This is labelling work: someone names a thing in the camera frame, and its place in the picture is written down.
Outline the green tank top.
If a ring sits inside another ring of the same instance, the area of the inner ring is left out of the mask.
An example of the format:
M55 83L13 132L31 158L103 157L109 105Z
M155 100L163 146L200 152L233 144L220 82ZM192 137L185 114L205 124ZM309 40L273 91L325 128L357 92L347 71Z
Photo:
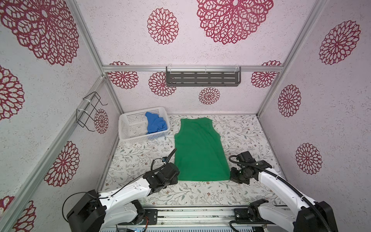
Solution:
M224 181L230 178L230 168L219 133L209 118L181 119L174 136L175 165L178 180L192 182Z

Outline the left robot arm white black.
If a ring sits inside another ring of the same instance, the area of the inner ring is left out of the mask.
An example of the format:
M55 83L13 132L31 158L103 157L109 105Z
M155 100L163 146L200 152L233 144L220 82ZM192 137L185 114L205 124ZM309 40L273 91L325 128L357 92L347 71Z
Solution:
M72 232L99 232L118 224L140 223L145 210L139 199L177 184L179 169L173 163L146 172L126 186L109 192L91 190L64 217Z

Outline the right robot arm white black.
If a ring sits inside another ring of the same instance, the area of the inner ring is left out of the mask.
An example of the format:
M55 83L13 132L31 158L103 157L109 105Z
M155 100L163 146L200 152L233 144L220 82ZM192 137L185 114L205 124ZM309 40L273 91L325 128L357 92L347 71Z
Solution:
M287 232L336 232L338 231L333 209L326 202L318 202L295 188L282 178L265 160L255 160L250 152L229 156L236 164L231 168L231 181L249 184L251 179L262 183L273 191L283 202L276 206L266 199L250 203L246 208L236 209L234 224L257 225L259 231L267 225L276 225Z

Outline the blue tank top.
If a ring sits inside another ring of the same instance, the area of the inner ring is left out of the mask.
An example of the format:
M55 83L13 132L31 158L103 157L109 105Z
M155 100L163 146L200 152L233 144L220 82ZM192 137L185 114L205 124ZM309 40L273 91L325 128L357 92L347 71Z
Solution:
M157 133L160 131L166 131L168 129L166 121L164 120L164 118L159 117L158 114L146 112L145 116L148 121L148 125L147 125L148 134Z

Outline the white plastic laundry basket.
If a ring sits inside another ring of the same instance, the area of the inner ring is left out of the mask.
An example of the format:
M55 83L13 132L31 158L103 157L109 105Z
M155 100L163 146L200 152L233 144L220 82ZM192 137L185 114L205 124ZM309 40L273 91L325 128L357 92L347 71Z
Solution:
M148 132L148 120L146 113L157 114L163 118L167 129L155 133ZM118 135L121 142L139 143L148 140L154 140L166 136L170 131L171 124L169 122L168 114L164 107L154 107L149 109L142 109L129 113L124 113L119 117L118 121Z

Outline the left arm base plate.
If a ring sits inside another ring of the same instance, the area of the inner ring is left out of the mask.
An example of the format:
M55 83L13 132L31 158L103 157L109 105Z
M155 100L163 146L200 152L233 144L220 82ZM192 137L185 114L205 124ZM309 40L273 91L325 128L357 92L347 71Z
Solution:
M123 222L119 223L119 225L157 225L157 220L158 210L146 209L143 214L139 214L132 222Z

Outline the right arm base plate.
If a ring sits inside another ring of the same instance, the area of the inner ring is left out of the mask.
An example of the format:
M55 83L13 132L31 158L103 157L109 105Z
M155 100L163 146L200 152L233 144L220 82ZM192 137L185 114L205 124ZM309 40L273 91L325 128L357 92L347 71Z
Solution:
M263 219L258 211L251 207L235 208L233 211L237 222L274 225L271 221Z

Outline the aluminium front rail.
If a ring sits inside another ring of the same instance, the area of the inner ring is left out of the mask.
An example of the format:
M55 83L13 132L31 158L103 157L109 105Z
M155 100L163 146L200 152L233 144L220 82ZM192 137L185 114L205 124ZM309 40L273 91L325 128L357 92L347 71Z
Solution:
M227 226L233 223L258 227L268 225L237 222L233 210L244 207L256 209L263 219L271 221L288 232L294 230L293 222L296 216L292 211L288 207L274 206L271 203L252 206L143 206L144 210L158 210L158 220L155 225L158 227Z

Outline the grey metal wall shelf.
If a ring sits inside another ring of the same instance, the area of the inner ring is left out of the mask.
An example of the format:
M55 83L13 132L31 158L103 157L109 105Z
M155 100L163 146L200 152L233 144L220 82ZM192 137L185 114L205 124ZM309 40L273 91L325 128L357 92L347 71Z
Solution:
M173 71L166 67L165 80L168 87L237 87L241 83L241 71L231 72Z

